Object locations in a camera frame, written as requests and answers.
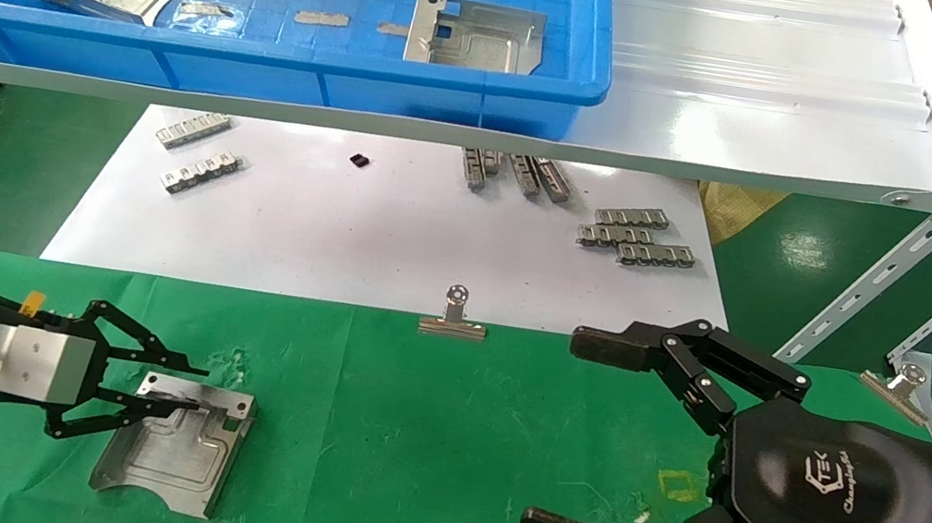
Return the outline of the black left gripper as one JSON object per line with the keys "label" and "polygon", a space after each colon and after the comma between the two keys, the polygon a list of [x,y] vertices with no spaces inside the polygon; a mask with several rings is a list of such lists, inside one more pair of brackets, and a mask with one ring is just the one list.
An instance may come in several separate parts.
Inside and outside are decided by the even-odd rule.
{"label": "black left gripper", "polygon": [[[138,343],[137,348],[114,347],[100,330],[109,323]],[[112,414],[65,420],[64,414],[91,397],[101,353],[108,359],[158,365],[167,371],[209,377],[193,366],[188,355],[167,348],[151,330],[105,299],[96,298],[74,323],[21,325],[9,339],[1,393],[9,398],[56,405],[48,407],[45,433],[59,440],[117,431],[148,417],[169,418],[177,410],[200,410],[197,401],[157,395],[129,395],[98,388],[95,398],[119,404]]]}

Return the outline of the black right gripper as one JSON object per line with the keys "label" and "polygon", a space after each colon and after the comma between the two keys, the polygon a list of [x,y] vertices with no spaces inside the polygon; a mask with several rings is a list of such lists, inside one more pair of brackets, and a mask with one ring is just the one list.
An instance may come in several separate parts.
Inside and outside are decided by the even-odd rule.
{"label": "black right gripper", "polygon": [[[714,505],[683,523],[932,523],[932,444],[795,404],[811,387],[806,376],[729,330],[701,320],[673,328],[632,322],[620,333],[581,325],[569,350],[655,372],[701,431],[727,432],[718,490],[731,513]],[[717,375],[769,402],[735,417]],[[520,523],[582,522],[531,506]]]}

